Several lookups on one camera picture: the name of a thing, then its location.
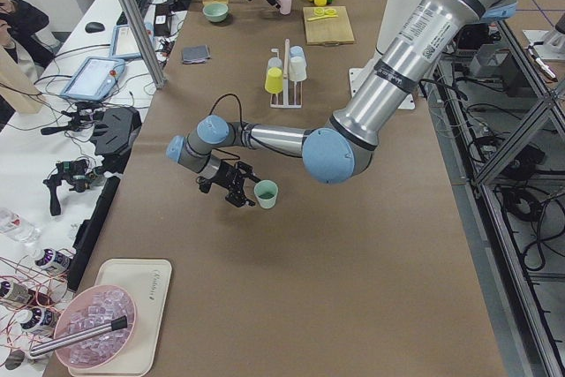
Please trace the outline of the pink plastic cup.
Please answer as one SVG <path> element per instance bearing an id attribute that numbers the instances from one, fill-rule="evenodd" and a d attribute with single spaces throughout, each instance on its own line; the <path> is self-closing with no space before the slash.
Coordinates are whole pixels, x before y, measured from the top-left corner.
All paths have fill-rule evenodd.
<path id="1" fill-rule="evenodd" d="M 293 0 L 278 0 L 280 5 L 279 12 L 282 15 L 289 15 L 292 10 L 292 1 Z"/>

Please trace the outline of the mint green plastic cup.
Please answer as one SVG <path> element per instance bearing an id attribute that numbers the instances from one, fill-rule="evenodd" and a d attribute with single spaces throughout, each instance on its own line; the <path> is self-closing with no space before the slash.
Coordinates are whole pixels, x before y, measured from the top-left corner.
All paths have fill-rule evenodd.
<path id="1" fill-rule="evenodd" d="M 260 180 L 253 188 L 255 198 L 264 209 L 270 209 L 275 206 L 278 192 L 278 185 L 268 179 Z"/>

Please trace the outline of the light blue plastic cup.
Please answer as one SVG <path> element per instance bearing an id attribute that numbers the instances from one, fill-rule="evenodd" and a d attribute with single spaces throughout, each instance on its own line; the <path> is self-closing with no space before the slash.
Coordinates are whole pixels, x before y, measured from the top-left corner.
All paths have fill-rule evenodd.
<path id="1" fill-rule="evenodd" d="M 301 46 L 295 45 L 290 47 L 290 57 L 302 57 L 305 58 L 305 53 Z"/>

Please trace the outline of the grey plastic cup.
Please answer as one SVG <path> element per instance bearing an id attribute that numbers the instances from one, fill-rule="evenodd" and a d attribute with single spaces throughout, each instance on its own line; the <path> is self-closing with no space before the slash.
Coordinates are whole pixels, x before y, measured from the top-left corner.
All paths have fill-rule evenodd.
<path id="1" fill-rule="evenodd" d="M 271 68 L 278 68 L 281 70 L 283 68 L 282 59 L 280 57 L 270 57 L 267 62 L 267 69 L 269 70 Z"/>

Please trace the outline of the white plastic cup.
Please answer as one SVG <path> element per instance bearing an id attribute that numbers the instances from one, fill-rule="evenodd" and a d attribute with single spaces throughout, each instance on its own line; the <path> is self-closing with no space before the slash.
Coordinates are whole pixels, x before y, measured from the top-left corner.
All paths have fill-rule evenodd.
<path id="1" fill-rule="evenodd" d="M 289 80 L 292 82 L 302 82 L 307 79 L 305 59 L 294 56 L 290 59 Z"/>

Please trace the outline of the yellow plastic cup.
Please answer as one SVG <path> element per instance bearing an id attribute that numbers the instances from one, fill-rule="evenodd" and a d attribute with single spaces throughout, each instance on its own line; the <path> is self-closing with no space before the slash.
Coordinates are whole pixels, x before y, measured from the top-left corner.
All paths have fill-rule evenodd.
<path id="1" fill-rule="evenodd" d="M 270 94 L 279 94 L 283 90 L 283 70 L 279 67 L 270 67 L 267 70 L 265 90 Z"/>

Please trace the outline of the mint green bowl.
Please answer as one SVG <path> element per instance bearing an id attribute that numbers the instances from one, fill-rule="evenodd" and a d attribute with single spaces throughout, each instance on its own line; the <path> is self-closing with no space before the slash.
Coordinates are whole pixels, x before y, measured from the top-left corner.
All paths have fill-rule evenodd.
<path id="1" fill-rule="evenodd" d="M 202 8 L 206 20 L 210 23 L 221 23 L 229 14 L 229 6 L 224 3 L 210 3 Z"/>

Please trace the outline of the yellow plastic knife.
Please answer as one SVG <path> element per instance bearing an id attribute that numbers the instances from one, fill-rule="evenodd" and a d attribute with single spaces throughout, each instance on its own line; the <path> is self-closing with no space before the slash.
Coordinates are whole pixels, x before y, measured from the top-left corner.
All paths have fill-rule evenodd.
<path id="1" fill-rule="evenodd" d="M 333 18 L 337 18 L 338 15 L 320 15 L 320 16 L 312 16 L 310 18 L 308 18 L 306 21 L 307 22 L 313 22 L 313 21 L 317 21 L 317 20 L 322 20 L 322 19 L 333 19 Z"/>

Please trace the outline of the wooden cutting board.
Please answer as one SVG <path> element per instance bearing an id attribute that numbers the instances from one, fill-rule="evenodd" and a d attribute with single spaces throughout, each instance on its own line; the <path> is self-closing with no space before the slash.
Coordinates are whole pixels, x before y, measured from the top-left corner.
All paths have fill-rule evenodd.
<path id="1" fill-rule="evenodd" d="M 336 9 L 338 17 L 307 22 L 308 18 L 315 16 L 315 8 L 317 7 L 303 8 L 305 37 L 308 45 L 352 44 L 355 41 L 345 6 L 321 7 Z"/>

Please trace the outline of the grey folded cloth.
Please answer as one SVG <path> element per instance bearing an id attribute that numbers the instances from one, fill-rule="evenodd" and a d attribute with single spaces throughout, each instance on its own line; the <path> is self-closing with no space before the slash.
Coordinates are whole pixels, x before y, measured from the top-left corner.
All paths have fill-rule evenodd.
<path id="1" fill-rule="evenodd" d="M 182 49 L 183 64 L 202 64 L 210 58 L 209 48 L 206 44 L 184 47 Z"/>

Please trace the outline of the cream plastic tray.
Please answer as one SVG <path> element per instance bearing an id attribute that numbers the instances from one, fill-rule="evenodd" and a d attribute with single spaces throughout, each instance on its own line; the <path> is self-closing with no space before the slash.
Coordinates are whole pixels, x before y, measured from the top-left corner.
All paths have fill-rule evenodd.
<path id="1" fill-rule="evenodd" d="M 123 288 L 136 306 L 135 323 L 128 342 L 109 363 L 88 370 L 70 367 L 72 376 L 144 376 L 150 371 L 171 273 L 167 260 L 111 259 L 101 265 L 94 283 Z"/>

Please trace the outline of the black stand base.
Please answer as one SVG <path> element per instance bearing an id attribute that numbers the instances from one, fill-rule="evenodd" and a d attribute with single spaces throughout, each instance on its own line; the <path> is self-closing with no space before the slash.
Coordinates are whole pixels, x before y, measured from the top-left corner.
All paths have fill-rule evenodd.
<path id="1" fill-rule="evenodd" d="M 134 107 L 107 109 L 102 121 L 94 126 L 90 138 L 94 153 L 102 157 L 102 167 L 111 173 L 123 173 L 134 140 L 141 127 L 139 112 Z"/>

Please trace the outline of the blue teach pendant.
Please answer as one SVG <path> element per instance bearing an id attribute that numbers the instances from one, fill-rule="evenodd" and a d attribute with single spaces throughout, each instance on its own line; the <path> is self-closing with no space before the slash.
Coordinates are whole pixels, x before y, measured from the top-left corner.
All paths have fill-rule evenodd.
<path id="1" fill-rule="evenodd" d="M 133 31 L 127 24 L 114 26 L 109 46 L 109 56 L 124 60 L 141 57 Z"/>
<path id="2" fill-rule="evenodd" d="M 88 57 L 60 93 L 65 99 L 97 102 L 107 97 L 125 68 L 125 60 Z"/>

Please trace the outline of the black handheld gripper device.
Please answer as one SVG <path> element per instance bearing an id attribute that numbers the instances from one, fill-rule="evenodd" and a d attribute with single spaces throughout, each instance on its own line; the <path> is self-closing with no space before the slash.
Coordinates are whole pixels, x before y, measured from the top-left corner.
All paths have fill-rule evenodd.
<path id="1" fill-rule="evenodd" d="M 92 183 L 105 172 L 100 166 L 90 167 L 87 159 L 62 161 L 56 164 L 56 172 L 51 173 L 43 183 L 49 189 L 49 212 L 52 216 L 61 214 L 61 205 L 57 197 L 57 187 L 65 181 L 71 186 L 70 191 L 84 192 Z"/>

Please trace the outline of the black computer mouse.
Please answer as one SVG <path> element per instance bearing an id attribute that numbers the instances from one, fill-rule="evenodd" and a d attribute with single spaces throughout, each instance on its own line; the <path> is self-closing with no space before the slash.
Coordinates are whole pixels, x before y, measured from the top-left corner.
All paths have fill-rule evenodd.
<path id="1" fill-rule="evenodd" d="M 100 33 L 105 30 L 105 26 L 101 22 L 91 21 L 85 25 L 85 32 L 87 34 Z"/>

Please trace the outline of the metal muddler stick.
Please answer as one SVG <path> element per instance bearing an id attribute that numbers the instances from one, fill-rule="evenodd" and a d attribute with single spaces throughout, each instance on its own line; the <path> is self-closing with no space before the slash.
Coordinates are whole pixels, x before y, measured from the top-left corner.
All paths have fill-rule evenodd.
<path id="1" fill-rule="evenodd" d="M 70 334 L 60 338 L 56 338 L 46 343 L 38 344 L 32 347 L 29 351 L 31 358 L 37 358 L 52 351 L 62 349 L 64 347 L 79 343 L 97 336 L 107 334 L 112 331 L 125 329 L 128 326 L 128 319 L 126 315 L 112 320 L 110 323 L 101 324 L 99 326 L 81 330 L 75 334 Z"/>

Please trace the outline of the small purple label bottle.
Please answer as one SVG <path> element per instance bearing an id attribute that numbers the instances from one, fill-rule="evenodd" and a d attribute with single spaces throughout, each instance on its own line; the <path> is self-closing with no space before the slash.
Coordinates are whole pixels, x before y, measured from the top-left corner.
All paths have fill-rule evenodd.
<path id="1" fill-rule="evenodd" d="M 68 271 L 72 259 L 54 249 L 36 249 L 32 254 L 34 264 L 50 275 L 61 275 Z"/>

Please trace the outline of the plastic water bottle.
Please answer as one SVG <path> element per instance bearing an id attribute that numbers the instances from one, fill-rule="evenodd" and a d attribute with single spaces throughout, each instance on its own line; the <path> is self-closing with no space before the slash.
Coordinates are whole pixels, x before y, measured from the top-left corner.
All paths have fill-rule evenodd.
<path id="1" fill-rule="evenodd" d="M 34 224 L 6 207 L 1 208 L 1 234 L 23 244 L 34 243 L 41 235 Z"/>

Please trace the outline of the aluminium frame post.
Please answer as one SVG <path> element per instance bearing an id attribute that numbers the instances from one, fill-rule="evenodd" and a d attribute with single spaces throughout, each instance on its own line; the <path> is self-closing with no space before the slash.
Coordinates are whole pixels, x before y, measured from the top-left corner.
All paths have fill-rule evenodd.
<path id="1" fill-rule="evenodd" d="M 133 37 L 137 42 L 139 52 L 146 65 L 147 70 L 157 89 L 164 87 L 166 79 L 162 68 L 156 58 L 156 54 L 149 40 L 147 28 L 140 15 L 138 5 L 135 0 L 118 0 L 122 6 L 124 15 L 128 20 L 128 25 L 132 30 Z"/>

